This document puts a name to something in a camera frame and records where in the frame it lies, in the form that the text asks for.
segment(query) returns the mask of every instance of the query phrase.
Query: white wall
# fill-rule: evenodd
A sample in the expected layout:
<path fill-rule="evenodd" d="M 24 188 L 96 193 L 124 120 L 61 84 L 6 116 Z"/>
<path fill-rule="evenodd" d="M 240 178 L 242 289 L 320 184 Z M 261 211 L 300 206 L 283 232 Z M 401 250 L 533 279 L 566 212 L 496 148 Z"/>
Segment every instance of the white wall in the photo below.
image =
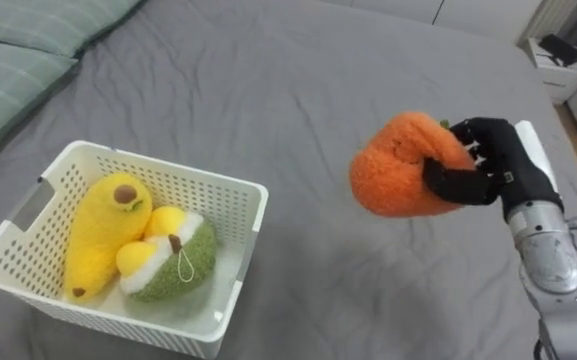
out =
<path fill-rule="evenodd" d="M 515 43 L 540 3 L 541 0 L 446 0 L 435 25 Z"/>

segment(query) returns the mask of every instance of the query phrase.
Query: green striped pillow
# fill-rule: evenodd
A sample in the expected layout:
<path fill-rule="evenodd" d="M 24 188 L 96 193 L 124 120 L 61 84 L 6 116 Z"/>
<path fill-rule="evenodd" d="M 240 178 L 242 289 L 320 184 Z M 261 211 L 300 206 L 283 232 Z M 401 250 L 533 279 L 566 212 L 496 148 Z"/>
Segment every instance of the green striped pillow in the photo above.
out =
<path fill-rule="evenodd" d="M 0 42 L 74 57 L 140 0 L 0 0 Z"/>
<path fill-rule="evenodd" d="M 76 60 L 0 44 L 0 139 L 43 100 Z"/>

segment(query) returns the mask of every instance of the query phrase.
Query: basket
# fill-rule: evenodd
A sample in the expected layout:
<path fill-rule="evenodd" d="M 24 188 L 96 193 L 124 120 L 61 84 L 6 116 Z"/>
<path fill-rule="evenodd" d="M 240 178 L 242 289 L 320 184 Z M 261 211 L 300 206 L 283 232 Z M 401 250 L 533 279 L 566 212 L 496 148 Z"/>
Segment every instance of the basket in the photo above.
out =
<path fill-rule="evenodd" d="M 114 172 L 139 178 L 157 205 L 210 219 L 219 248 L 212 277 L 180 298 L 137 303 L 115 284 L 91 303 L 62 294 L 64 258 L 78 202 Z M 67 146 L 0 225 L 0 289 L 46 314 L 104 333 L 213 359 L 228 328 L 268 200 L 265 187 L 125 151 L 77 141 Z"/>

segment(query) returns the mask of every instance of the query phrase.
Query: bed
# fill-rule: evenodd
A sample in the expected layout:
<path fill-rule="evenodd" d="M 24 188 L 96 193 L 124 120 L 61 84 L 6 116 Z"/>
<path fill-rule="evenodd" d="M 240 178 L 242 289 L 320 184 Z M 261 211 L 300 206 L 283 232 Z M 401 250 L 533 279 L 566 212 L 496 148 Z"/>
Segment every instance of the bed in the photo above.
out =
<path fill-rule="evenodd" d="M 384 219 L 350 159 L 394 114 L 531 120 L 567 214 L 577 159 L 530 61 L 481 37 L 279 0 L 150 0 L 0 149 L 0 221 L 77 139 L 264 184 L 220 359 L 524 359 L 537 315 L 499 203 Z M 0 292 L 0 359 L 182 359 Z"/>

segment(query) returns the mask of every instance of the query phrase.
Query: persimmon plush toy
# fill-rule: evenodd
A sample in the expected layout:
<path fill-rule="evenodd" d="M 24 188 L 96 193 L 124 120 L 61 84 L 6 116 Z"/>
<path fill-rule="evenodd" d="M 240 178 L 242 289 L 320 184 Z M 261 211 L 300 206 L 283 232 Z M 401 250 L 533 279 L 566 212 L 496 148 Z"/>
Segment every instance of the persimmon plush toy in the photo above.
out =
<path fill-rule="evenodd" d="M 438 215 L 459 208 L 424 185 L 426 158 L 446 169 L 475 169 L 464 146 L 429 115 L 405 112 L 395 116 L 353 159 L 353 195 L 369 211 L 388 217 Z"/>

